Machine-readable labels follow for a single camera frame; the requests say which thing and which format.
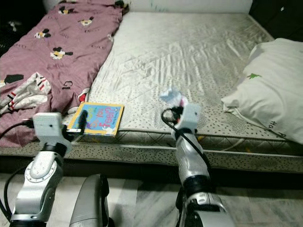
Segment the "floor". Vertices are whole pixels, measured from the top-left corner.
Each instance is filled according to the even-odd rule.
[[[8,174],[0,174],[0,192]],[[85,178],[64,177],[59,184],[48,226],[69,225],[77,195]],[[13,179],[9,203],[20,190],[23,176]],[[176,219],[178,184],[145,183],[137,180],[109,179],[109,215],[116,227],[169,227]],[[236,227],[303,227],[303,191],[218,188],[223,204]],[[0,215],[0,226],[9,223]]]

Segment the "colorful book cover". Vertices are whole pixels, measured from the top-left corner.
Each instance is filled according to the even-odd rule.
[[[84,134],[115,136],[121,120],[123,105],[103,103],[81,103],[68,129],[79,127],[79,117],[83,110],[88,112]]]

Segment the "mattress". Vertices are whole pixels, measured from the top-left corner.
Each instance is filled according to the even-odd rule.
[[[177,87],[202,106],[197,139],[213,167],[303,173],[303,147],[224,113],[250,51],[273,38],[245,14],[129,12],[89,92],[90,102],[124,104],[116,137],[86,135],[67,158],[177,165],[159,95]],[[72,115],[64,118],[68,124]],[[37,142],[2,155],[34,156]]]

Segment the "cartoon print blanket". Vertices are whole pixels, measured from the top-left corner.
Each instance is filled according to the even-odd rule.
[[[73,113],[122,21],[115,0],[62,1],[0,58],[0,133],[37,112]],[[34,131],[19,126],[0,147],[24,146]]]

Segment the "pillow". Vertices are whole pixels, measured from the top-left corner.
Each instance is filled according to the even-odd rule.
[[[223,110],[303,144],[303,43],[276,39],[251,52]]]

